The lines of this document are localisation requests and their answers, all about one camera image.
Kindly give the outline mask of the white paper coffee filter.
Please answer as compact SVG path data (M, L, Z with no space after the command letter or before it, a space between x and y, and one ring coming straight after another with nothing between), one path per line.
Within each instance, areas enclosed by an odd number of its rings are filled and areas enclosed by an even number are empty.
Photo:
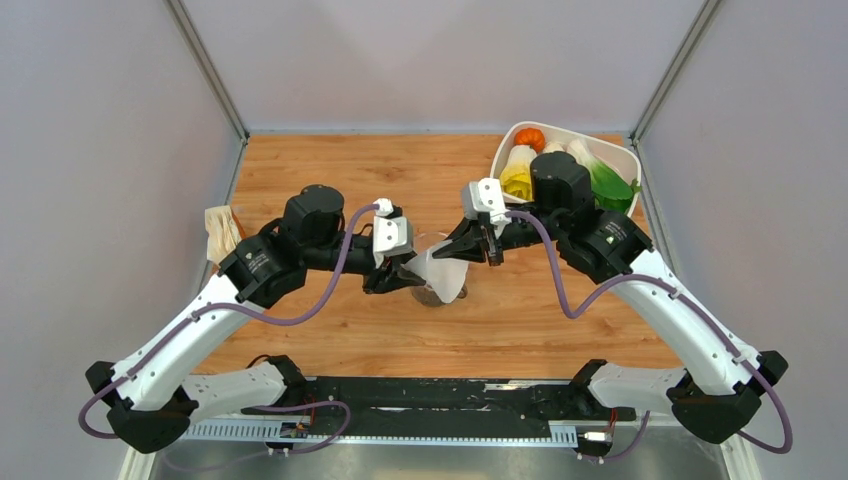
M405 264L413 273L420 275L448 304L457 300L465 287L469 262L455 259L434 259L432 255L416 254Z

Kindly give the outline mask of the clear glass dripper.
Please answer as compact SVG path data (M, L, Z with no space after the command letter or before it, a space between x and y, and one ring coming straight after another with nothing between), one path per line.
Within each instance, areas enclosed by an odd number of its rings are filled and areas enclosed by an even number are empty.
M448 244L448 235L443 232L422 232L414 239L414 250L418 255L432 255L439 248Z

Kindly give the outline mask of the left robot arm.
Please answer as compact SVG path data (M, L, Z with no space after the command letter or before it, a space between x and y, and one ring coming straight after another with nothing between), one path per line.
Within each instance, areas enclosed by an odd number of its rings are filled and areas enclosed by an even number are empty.
M199 375L197 366L251 320L298 325L328 303L339 279L358 275L368 294L413 286L404 269L413 229L401 207L380 198L344 214L342 194L314 184L282 215L241 240L197 296L153 339L118 362L86 373L93 401L105 404L105 437L141 453L164 449L192 425L245 409L293 414L306 381L285 356L246 369Z

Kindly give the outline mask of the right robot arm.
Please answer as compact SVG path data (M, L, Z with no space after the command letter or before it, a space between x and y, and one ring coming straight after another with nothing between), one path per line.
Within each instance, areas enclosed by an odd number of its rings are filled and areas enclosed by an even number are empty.
M578 415L632 408L670 415L713 444L745 436L763 400L778 401L775 387L786 359L723 326L630 217L596 203L589 171L571 155L537 156L530 178L533 198L523 204L506 202L495 178L469 184L463 220L434 257L496 266L508 250L541 244L566 317L581 316L588 304L569 305L562 264L586 275L597 295L611 292L627 303L680 359L672 369L587 362L572 380L570 402Z

